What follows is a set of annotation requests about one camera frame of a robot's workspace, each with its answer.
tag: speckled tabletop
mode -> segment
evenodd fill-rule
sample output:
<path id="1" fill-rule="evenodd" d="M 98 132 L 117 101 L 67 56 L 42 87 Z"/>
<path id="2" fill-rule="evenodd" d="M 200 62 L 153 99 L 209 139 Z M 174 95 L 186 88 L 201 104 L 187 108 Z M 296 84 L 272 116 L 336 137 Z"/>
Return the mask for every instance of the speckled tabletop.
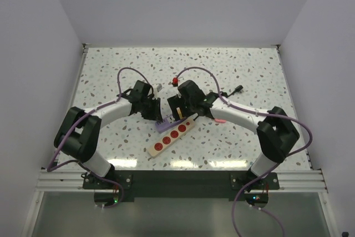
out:
<path id="1" fill-rule="evenodd" d="M 274 48 L 89 48 L 73 105 L 89 108 L 107 102 L 118 94 L 116 75 L 122 67 L 140 70 L 150 83 L 161 83 L 159 92 L 163 117 L 171 113 L 166 99 L 177 93 L 170 85 L 174 74 L 184 67 L 202 66 L 212 71 L 221 89 L 231 92 L 237 85 L 242 94 L 231 100 L 271 109 L 282 107 L 294 117 L 291 98 L 283 75 L 277 50 Z M 182 75 L 192 79 L 204 91 L 216 91 L 208 74 L 190 70 Z M 137 79 L 135 72 L 122 72 L 125 90 Z M 162 137 L 155 122 L 144 120 L 140 114 L 119 119 L 100 132 L 98 150 L 116 169 L 138 170 L 245 170 L 254 162 L 261 149 L 258 138 L 248 130 L 232 123 L 219 124 L 199 118 L 196 127 L 156 158 L 146 151 Z M 294 149 L 304 144 L 299 140 Z M 69 157 L 61 154 L 59 162 Z M 80 169 L 69 164 L 63 169 Z M 278 170 L 309 170 L 306 152 L 289 157 Z"/>

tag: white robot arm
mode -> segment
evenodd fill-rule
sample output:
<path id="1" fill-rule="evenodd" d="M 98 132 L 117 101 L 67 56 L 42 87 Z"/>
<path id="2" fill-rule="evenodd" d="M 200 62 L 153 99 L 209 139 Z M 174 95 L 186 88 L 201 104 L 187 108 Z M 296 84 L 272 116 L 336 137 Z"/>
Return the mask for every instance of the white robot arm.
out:
<path id="1" fill-rule="evenodd" d="M 155 94 L 160 89 L 161 84 L 153 88 L 138 80 L 134 88 L 126 90 L 118 102 L 113 100 L 87 109 L 70 108 L 59 128 L 54 146 L 59 146 L 64 136 L 79 118 L 94 109 L 95 112 L 92 112 L 77 126 L 79 129 L 82 128 L 81 133 L 73 131 L 70 134 L 63 145 L 62 152 L 75 158 L 82 166 L 96 175 L 113 180 L 114 167 L 96 150 L 100 129 L 119 118 L 137 112 L 141 113 L 145 119 L 162 121 L 160 98 L 155 98 Z"/>
<path id="2" fill-rule="evenodd" d="M 300 138 L 298 131 L 290 120 L 258 115 L 258 113 L 271 113 L 286 116 L 283 109 L 279 107 L 273 107 L 271 110 L 255 109 L 232 102 L 229 99 L 227 99 L 226 104 L 217 93 L 210 92 L 205 95 L 191 80 L 182 83 L 178 90 L 178 95 L 168 99 L 173 117 L 176 120 L 197 113 L 199 116 L 232 122 L 258 135 L 262 153 L 248 170 L 245 179 L 242 181 L 244 184 L 282 163 Z M 254 111 L 256 114 L 237 110 L 232 108 L 232 105 Z"/>

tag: white enclosure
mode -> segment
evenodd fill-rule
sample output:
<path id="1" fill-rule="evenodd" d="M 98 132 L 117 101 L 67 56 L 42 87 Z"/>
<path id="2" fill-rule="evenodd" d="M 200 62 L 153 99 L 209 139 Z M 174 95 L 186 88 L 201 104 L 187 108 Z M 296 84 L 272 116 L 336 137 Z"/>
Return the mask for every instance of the white enclosure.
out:
<path id="1" fill-rule="evenodd" d="M 297 114 L 315 134 L 312 163 L 324 172 L 340 232 L 355 234 L 355 0 L 0 0 L 1 236 L 21 234 L 75 89 L 82 43 L 281 44 Z"/>

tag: white power strip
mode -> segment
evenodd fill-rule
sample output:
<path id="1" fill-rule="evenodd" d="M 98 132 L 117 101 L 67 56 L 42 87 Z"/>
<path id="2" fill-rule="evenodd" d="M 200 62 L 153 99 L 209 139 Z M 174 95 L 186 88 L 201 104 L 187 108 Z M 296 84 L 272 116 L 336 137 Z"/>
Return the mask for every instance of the white power strip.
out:
<path id="1" fill-rule="evenodd" d="M 148 153 L 154 158 L 163 152 L 166 148 L 174 144 L 180 137 L 184 136 L 189 130 L 195 126 L 193 119 L 187 119 L 170 129 L 166 134 L 154 145 L 148 149 Z"/>

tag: purple cable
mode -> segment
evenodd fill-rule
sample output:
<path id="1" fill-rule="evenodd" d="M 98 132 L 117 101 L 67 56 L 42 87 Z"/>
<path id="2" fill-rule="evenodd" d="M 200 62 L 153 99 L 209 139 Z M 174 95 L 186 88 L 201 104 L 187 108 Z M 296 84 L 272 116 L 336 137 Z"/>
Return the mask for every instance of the purple cable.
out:
<path id="1" fill-rule="evenodd" d="M 124 69 L 130 69 L 130 70 L 133 70 L 133 71 L 137 72 L 138 74 L 140 74 L 140 75 L 145 79 L 145 81 L 146 81 L 148 84 L 150 84 L 150 83 L 148 82 L 148 80 L 146 79 L 146 77 L 145 77 L 140 71 L 138 71 L 138 70 L 136 70 L 136 69 L 134 69 L 134 68 L 130 68 L 130 67 L 124 67 L 124 68 L 120 69 L 120 70 L 118 71 L 118 73 L 117 73 L 117 85 L 118 85 L 118 91 L 119 91 L 119 95 L 118 95 L 117 100 L 114 100 L 114 101 L 111 101 L 111 102 L 107 102 L 107 103 L 105 103 L 105 104 L 102 104 L 102 105 L 98 106 L 96 109 L 93 109 L 93 110 L 89 111 L 88 113 L 85 113 L 81 118 L 79 118 L 79 119 L 71 126 L 71 128 L 70 128 L 70 129 L 68 130 L 68 132 L 65 134 L 63 140 L 62 140 L 62 141 L 60 142 L 60 144 L 58 145 L 58 148 L 57 148 L 57 150 L 55 151 L 55 153 L 54 153 L 52 159 L 50 160 L 50 162 L 49 162 L 49 164 L 48 164 L 48 166 L 47 166 L 47 172 L 52 172 L 52 171 L 54 171 L 54 170 L 56 170 L 56 169 L 59 169 L 60 167 L 62 167 L 62 166 L 64 166 L 64 165 L 67 165 L 67 164 L 72 163 L 72 162 L 79 163 L 78 160 L 71 159 L 71 160 L 67 160 L 66 162 L 61 163 L 61 164 L 59 164 L 59 165 L 57 165 L 57 166 L 55 166 L 55 167 L 52 167 L 52 165 L 53 165 L 55 159 L 57 158 L 57 156 L 58 156 L 58 154 L 59 154 L 59 152 L 63 149 L 64 143 L 68 140 L 69 136 L 70 136 L 71 133 L 75 130 L 75 128 L 78 126 L 78 124 L 79 124 L 80 122 L 82 122 L 85 118 L 87 118 L 88 116 L 90 116 L 90 115 L 93 114 L 94 112 L 96 112 L 96 111 L 98 111 L 98 110 L 100 110 L 100 109 L 102 109 L 102 108 L 108 107 L 109 105 L 112 105 L 112 104 L 117 103 L 118 101 L 120 101 L 121 95 L 122 95 L 121 82 L 120 82 L 120 74 L 121 74 L 121 72 L 122 72 Z M 86 171 L 90 172 L 90 170 L 88 170 L 87 168 L 85 168 L 83 165 L 81 165 L 81 164 L 79 164 L 79 165 L 80 165 L 83 169 L 85 169 Z M 123 192 L 123 187 L 122 187 L 119 183 L 117 183 L 117 182 L 115 182 L 115 181 L 112 181 L 112 180 L 108 180 L 108 179 L 102 178 L 102 177 L 96 175 L 96 174 L 93 173 L 93 172 L 91 172 L 91 173 L 92 173 L 95 177 L 97 177 L 98 179 L 100 179 L 100 180 L 102 180 L 102 181 L 105 181 L 105 182 L 107 182 L 107 183 L 112 183 L 112 184 L 114 184 L 114 185 L 117 185 L 117 186 L 121 189 L 121 191 L 122 191 L 122 196 L 121 196 L 121 198 L 119 199 L 119 201 L 118 201 L 117 203 L 111 205 L 111 206 L 106 206 L 105 208 L 109 208 L 109 207 L 116 206 L 119 202 L 122 201 L 124 192 Z"/>
<path id="2" fill-rule="evenodd" d="M 216 86 L 217 86 L 217 92 L 218 92 L 218 95 L 219 95 L 219 98 L 222 100 L 222 102 L 224 102 L 225 104 L 227 104 L 228 106 L 230 107 L 233 107 L 237 110 L 240 110 L 240 111 L 243 111 L 243 112 L 246 112 L 246 113 L 249 113 L 249 114 L 256 114 L 256 115 L 261 115 L 261 116 L 266 116 L 266 117 L 274 117 L 274 118 L 281 118 L 281 119 L 288 119 L 288 120 L 291 120 L 293 122 L 296 122 L 297 124 L 299 124 L 300 126 L 302 126 L 308 133 L 309 135 L 309 140 L 308 142 L 305 144 L 305 146 L 293 151 L 292 153 L 289 153 L 287 155 L 287 157 L 291 156 L 291 155 L 294 155 L 298 152 L 301 152 L 303 150 L 305 150 L 307 147 L 309 147 L 313 141 L 313 134 L 310 130 L 310 128 L 305 125 L 304 123 L 300 122 L 299 120 L 295 119 L 295 118 L 291 118 L 291 117 L 288 117 L 288 116 L 285 116 L 285 115 L 279 115 L 279 114 L 270 114 L 270 113 L 257 113 L 255 111 L 252 111 L 252 110 L 248 110 L 248 109 L 245 109 L 245 108 L 241 108 L 241 107 L 238 107 L 236 105 L 233 105 L 233 104 L 230 104 L 221 94 L 221 90 L 220 90 L 220 86 L 218 84 L 218 81 L 216 79 L 216 77 L 213 75 L 213 73 L 211 73 L 209 70 L 203 68 L 203 67 L 188 67 L 188 68 L 185 68 L 183 69 L 181 72 L 179 72 L 179 74 L 176 76 L 177 78 L 182 74 L 184 73 L 185 71 L 189 70 L 189 69 L 201 69 L 205 72 L 207 72 L 209 75 L 211 75 L 211 77 L 213 78 L 213 80 L 215 81 L 216 83 Z M 237 193 L 237 195 L 235 196 L 235 199 L 233 201 L 233 206 L 232 206 L 232 222 L 233 222 L 233 227 L 235 229 L 235 231 L 237 232 L 238 236 L 239 237 L 242 237 L 241 233 L 239 232 L 239 229 L 235 223 L 235 216 L 234 216 L 234 213 L 235 213 L 235 206 L 236 206 L 236 203 L 237 203 L 237 200 L 238 198 L 240 197 L 240 195 L 242 194 L 242 192 L 244 192 L 244 190 L 246 188 L 248 188 L 248 186 L 250 186 L 251 184 L 253 184 L 254 182 L 260 180 L 262 177 L 268 175 L 270 172 L 272 172 L 274 169 L 276 169 L 277 167 L 279 166 L 279 164 L 277 164 L 276 166 L 272 167 L 271 169 L 269 169 L 267 172 L 265 172 L 264 174 L 260 175 L 259 177 L 255 178 L 254 180 L 250 181 L 249 183 L 247 183 L 246 185 L 244 185 Z M 273 214 L 271 214 L 269 211 L 267 210 L 262 210 L 264 213 L 272 216 L 276 221 L 277 223 L 280 225 L 281 227 L 281 230 L 282 230 L 282 236 L 285 237 L 286 236 L 286 233 L 285 233 L 285 229 L 282 225 L 282 223 L 279 221 L 279 219 L 277 217 L 275 217 Z"/>

